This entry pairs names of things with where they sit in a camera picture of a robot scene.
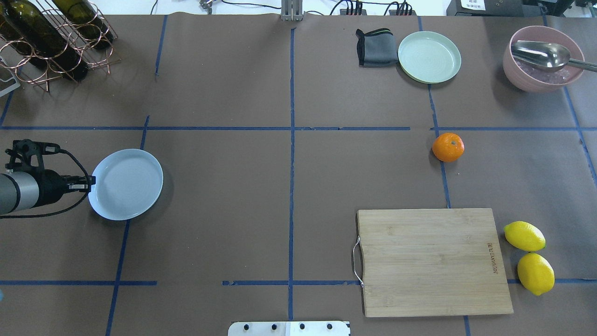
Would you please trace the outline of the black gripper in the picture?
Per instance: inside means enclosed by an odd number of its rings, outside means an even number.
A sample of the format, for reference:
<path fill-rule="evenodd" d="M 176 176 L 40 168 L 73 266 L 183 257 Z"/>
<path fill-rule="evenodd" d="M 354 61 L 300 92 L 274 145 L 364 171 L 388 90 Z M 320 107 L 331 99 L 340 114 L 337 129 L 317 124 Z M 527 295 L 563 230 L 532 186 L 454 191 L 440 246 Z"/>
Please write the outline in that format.
<path fill-rule="evenodd" d="M 91 186 L 96 184 L 96 177 L 59 175 L 53 170 L 45 169 L 37 176 L 37 183 L 39 187 L 37 206 L 39 207 L 54 204 L 67 193 L 89 193 Z"/>

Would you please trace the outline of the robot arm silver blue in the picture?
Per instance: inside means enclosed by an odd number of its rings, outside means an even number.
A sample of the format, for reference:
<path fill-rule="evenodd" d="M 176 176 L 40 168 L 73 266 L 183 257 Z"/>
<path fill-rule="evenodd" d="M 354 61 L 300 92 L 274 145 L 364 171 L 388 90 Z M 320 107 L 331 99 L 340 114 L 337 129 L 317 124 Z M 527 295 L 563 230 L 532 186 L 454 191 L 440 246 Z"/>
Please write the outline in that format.
<path fill-rule="evenodd" d="M 58 202 L 64 194 L 88 193 L 95 176 L 60 175 L 49 169 L 38 172 L 14 171 L 0 177 L 0 213 L 38 208 Z"/>

